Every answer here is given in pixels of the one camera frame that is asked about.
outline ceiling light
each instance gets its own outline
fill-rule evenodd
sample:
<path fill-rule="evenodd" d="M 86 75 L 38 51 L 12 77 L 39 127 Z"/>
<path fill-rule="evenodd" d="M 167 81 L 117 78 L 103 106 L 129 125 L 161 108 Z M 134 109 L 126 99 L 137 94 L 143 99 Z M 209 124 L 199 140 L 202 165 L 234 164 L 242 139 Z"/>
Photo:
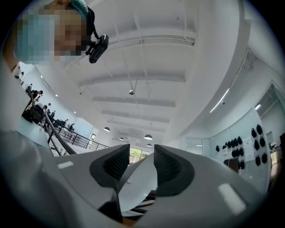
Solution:
<path fill-rule="evenodd" d="M 261 104 L 258 104 L 258 105 L 255 107 L 255 110 L 258 110 L 260 107 L 261 107 Z"/>
<path fill-rule="evenodd" d="M 103 130 L 110 132 L 110 128 L 104 127 Z"/>
<path fill-rule="evenodd" d="M 150 134 L 147 134 L 144 138 L 147 140 L 152 140 L 152 136 Z"/>
<path fill-rule="evenodd" d="M 220 101 L 216 104 L 216 106 L 210 111 L 210 113 L 221 103 L 221 101 L 222 101 L 223 98 L 226 96 L 226 94 L 228 93 L 229 90 L 230 90 L 230 88 L 228 88 L 228 90 L 226 91 L 226 93 L 223 95 L 223 97 L 220 99 Z"/>

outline railing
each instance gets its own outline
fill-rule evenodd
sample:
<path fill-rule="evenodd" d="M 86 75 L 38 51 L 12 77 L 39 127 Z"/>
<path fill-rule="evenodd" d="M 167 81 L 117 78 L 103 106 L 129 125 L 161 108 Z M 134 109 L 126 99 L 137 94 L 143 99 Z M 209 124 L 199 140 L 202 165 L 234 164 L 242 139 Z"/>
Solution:
<path fill-rule="evenodd" d="M 78 147 L 90 149 L 93 151 L 98 151 L 98 150 L 108 148 L 108 146 L 94 142 L 91 139 L 88 139 L 88 138 L 83 137 L 82 135 L 79 135 L 78 133 L 68 129 L 65 126 L 60 125 L 60 123 L 54 120 L 55 122 L 58 123 L 58 127 L 56 129 L 51 123 L 50 118 L 47 116 L 47 114 L 45 114 L 45 118 L 47 119 L 48 125 L 50 126 L 50 128 L 47 126 L 46 130 L 48 131 L 49 135 L 51 134 L 51 136 L 48 139 L 48 143 L 50 142 L 50 140 L 52 140 L 52 135 L 54 131 L 56 131 L 62 140 L 72 145 L 78 146 Z"/>
<path fill-rule="evenodd" d="M 49 119 L 49 117 L 48 117 L 48 115 L 47 115 L 46 113 L 45 113 L 45 118 L 46 118 L 46 121 L 48 122 L 50 128 L 52 129 L 51 133 L 49 133 L 49 129 L 48 129 L 47 125 L 45 124 L 45 128 L 47 129 L 48 134 L 49 134 L 48 143 L 49 143 L 50 140 L 51 140 L 52 143 L 53 143 L 53 145 L 54 145 L 54 147 L 55 147 L 56 150 L 57 150 L 57 153 L 58 153 L 59 155 L 61 155 L 60 152 L 58 151 L 58 149 L 57 149 L 57 147 L 56 147 L 54 141 L 52 140 L 52 136 L 53 136 L 53 134 L 55 134 L 55 136 L 57 137 L 58 141 L 61 143 L 61 145 L 63 146 L 63 148 L 65 148 L 65 150 L 66 150 L 66 152 L 67 152 L 68 154 L 70 154 L 70 155 L 75 155 L 75 154 L 77 154 L 77 153 L 76 153 L 73 149 L 71 149 L 71 147 L 60 137 L 59 133 L 57 132 L 57 130 L 55 129 L 55 127 L 54 127 L 53 124 L 51 123 L 51 121 L 50 121 L 50 119 Z"/>

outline gray panel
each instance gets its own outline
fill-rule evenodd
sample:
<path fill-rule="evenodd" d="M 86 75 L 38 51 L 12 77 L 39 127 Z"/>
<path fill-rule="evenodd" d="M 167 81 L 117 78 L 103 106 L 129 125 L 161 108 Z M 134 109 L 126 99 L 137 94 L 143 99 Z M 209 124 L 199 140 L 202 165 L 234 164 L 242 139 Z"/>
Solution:
<path fill-rule="evenodd" d="M 101 187 L 90 174 L 90 164 L 122 145 L 106 148 L 104 150 L 69 156 L 54 157 L 57 164 L 72 162 L 73 165 L 61 169 L 63 176 L 74 190 L 94 208 L 101 207 L 108 202 L 114 189 Z"/>
<path fill-rule="evenodd" d="M 260 193 L 250 183 L 224 164 L 179 149 L 162 147 L 191 162 L 195 169 L 195 177 L 179 195 L 156 197 L 155 203 L 135 227 L 220 225 L 233 217 L 218 191 L 218 187 L 224 183 L 228 183 L 246 205 L 254 204 L 261 199 Z"/>

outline tree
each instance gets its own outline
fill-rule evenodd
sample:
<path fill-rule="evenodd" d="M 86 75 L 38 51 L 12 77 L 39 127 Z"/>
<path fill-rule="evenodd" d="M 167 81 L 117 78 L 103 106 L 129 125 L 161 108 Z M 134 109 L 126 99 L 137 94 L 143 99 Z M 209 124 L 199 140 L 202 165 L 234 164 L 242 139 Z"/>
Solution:
<path fill-rule="evenodd" d="M 142 153 L 142 151 L 138 150 L 138 149 L 131 148 L 131 150 L 130 150 L 131 155 L 140 156 L 141 153 Z"/>

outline white panel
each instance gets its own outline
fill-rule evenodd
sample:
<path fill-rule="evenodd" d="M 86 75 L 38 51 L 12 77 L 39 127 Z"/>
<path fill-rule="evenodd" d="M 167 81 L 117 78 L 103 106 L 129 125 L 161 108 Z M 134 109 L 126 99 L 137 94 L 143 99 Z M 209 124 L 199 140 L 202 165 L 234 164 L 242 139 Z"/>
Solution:
<path fill-rule="evenodd" d="M 135 169 L 119 192 L 119 202 L 122 212 L 139 205 L 151 190 L 157 188 L 157 172 L 153 164 L 154 154 L 149 155 Z"/>

